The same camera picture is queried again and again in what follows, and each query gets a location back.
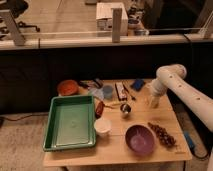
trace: green tray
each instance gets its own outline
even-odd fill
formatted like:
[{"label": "green tray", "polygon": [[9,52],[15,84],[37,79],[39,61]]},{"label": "green tray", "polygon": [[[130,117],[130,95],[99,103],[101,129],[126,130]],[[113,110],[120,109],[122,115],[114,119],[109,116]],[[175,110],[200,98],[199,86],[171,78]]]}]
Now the green tray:
[{"label": "green tray", "polygon": [[93,96],[54,97],[50,106],[44,151],[94,146],[94,120]]}]

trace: box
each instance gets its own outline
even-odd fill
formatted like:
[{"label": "box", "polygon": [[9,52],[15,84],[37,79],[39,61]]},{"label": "box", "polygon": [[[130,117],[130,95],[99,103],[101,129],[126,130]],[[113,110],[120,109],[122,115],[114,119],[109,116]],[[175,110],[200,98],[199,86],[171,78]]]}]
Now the box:
[{"label": "box", "polygon": [[128,16],[124,4],[121,2],[115,3],[97,3],[96,21],[98,30],[111,31],[112,30],[112,9],[122,8],[121,17],[121,35],[127,35]]}]

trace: glass partition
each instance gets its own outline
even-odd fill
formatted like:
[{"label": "glass partition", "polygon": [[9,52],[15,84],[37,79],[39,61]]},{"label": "glass partition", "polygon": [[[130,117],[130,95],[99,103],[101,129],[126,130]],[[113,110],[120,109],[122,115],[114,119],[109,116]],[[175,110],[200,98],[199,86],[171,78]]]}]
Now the glass partition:
[{"label": "glass partition", "polygon": [[[209,18],[212,0],[0,0],[10,9],[25,39],[110,38],[112,8],[122,8],[121,36],[198,34]],[[0,39],[11,35],[0,19]]]}]

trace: blue object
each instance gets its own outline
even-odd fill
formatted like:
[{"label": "blue object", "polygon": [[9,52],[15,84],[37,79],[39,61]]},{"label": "blue object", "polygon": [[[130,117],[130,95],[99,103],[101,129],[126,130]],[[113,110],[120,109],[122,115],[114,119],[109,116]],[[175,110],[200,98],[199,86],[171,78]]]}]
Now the blue object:
[{"label": "blue object", "polygon": [[130,87],[135,91],[140,91],[145,82],[142,79],[136,79]]},{"label": "blue object", "polygon": [[191,137],[189,136],[188,132],[184,131],[183,134],[184,134],[184,137],[187,141],[187,144],[188,144],[190,150],[193,150],[195,148],[195,144],[192,141]]}]

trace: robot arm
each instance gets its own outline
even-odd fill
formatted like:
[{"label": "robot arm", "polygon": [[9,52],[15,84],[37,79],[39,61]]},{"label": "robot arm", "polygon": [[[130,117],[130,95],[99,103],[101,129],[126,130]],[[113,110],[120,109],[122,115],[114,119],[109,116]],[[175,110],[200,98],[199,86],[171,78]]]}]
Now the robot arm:
[{"label": "robot arm", "polygon": [[[157,78],[150,84],[150,107],[156,107],[159,98],[169,88],[173,91],[213,132],[213,100],[205,94],[196,90],[183,79],[186,76],[186,69],[183,65],[163,66],[157,70]],[[207,171],[213,170],[213,149],[209,158]]]}]

